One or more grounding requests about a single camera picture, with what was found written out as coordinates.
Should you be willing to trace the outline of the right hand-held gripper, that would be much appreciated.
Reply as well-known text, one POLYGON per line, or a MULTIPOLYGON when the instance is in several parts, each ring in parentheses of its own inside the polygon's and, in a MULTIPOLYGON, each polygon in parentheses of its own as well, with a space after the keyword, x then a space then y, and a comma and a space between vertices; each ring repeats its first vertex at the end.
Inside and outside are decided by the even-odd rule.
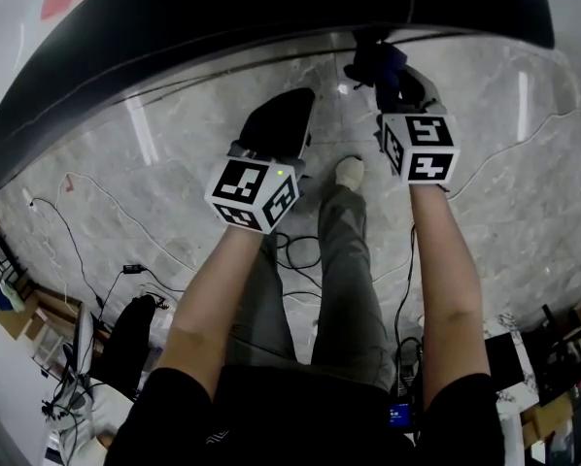
POLYGON ((375 85, 377 107, 384 114, 382 151, 403 183, 448 184, 461 153, 458 124, 453 116, 434 115, 442 113, 441 96, 420 71, 406 66, 399 81, 400 89, 375 85), (404 114, 405 104, 422 114, 404 114))

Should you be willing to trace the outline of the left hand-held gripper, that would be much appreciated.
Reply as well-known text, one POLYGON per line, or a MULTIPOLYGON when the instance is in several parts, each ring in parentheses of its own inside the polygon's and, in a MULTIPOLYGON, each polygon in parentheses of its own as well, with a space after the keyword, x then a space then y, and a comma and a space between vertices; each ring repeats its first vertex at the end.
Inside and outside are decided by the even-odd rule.
POLYGON ((205 201, 219 219, 261 234, 277 227, 299 198, 315 101, 314 91, 301 87, 252 111, 206 187, 205 201))

